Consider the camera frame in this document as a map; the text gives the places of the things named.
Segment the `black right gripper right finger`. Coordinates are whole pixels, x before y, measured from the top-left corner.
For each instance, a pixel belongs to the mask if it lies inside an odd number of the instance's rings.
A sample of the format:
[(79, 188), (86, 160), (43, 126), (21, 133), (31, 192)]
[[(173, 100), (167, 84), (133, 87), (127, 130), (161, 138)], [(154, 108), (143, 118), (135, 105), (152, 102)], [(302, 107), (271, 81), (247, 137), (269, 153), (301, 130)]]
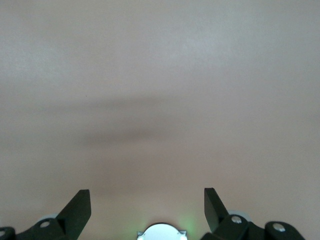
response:
[(204, 189), (204, 215), (212, 233), (229, 215), (225, 205), (214, 188)]

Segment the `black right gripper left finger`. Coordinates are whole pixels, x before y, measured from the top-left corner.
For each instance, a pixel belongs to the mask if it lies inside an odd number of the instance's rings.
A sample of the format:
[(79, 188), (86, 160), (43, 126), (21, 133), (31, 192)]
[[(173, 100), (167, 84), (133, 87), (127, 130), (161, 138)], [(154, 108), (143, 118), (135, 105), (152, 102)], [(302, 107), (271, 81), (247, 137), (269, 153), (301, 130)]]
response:
[(77, 240), (91, 217), (91, 197), (89, 189), (79, 190), (57, 215), (64, 235), (69, 240)]

